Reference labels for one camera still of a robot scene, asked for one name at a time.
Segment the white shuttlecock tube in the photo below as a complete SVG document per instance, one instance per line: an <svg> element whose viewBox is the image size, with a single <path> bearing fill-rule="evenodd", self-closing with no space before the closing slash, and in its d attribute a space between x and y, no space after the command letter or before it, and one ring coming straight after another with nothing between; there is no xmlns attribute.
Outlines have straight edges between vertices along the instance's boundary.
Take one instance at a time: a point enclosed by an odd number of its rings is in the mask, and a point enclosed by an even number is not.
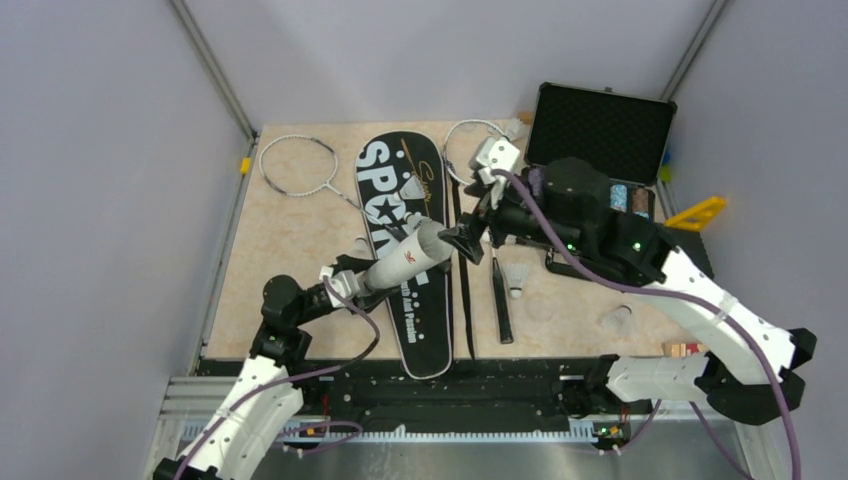
<svg viewBox="0 0 848 480"><path fill-rule="evenodd" d="M362 275L363 285L372 292L388 290L448 261L454 247L439 237L446 230L441 223L424 220L404 240L378 247L376 263Z"/></svg>

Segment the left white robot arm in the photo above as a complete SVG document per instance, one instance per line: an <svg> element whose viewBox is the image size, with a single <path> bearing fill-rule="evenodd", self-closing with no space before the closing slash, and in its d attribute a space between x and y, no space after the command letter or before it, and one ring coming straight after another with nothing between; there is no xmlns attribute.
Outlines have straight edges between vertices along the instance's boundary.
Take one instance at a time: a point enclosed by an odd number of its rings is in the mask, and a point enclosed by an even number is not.
<svg viewBox="0 0 848 480"><path fill-rule="evenodd" d="M153 478L251 478L285 424L319 404L321 388L311 379L343 368L300 371L312 342L303 325L337 310L367 319L403 283L386 276L384 265L340 255L309 288L289 275L269 279L262 322L233 386L201 433L175 458L160 460Z"/></svg>

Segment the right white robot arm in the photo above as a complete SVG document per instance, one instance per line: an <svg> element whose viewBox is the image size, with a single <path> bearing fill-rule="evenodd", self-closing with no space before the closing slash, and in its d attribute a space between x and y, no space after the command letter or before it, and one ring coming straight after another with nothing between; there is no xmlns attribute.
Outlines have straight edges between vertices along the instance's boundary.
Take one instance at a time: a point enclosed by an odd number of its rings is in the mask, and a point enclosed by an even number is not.
<svg viewBox="0 0 848 480"><path fill-rule="evenodd" d="M605 355L583 379L583 398L600 412L622 403L705 403L747 425L788 419L805 391L798 368L816 336L770 324L716 284L670 231L610 205L609 178L574 158L519 174L480 167L468 191L478 200L441 239L473 263L489 235L557 249L571 268L607 288L639 296L705 346L684 357Z"/></svg>

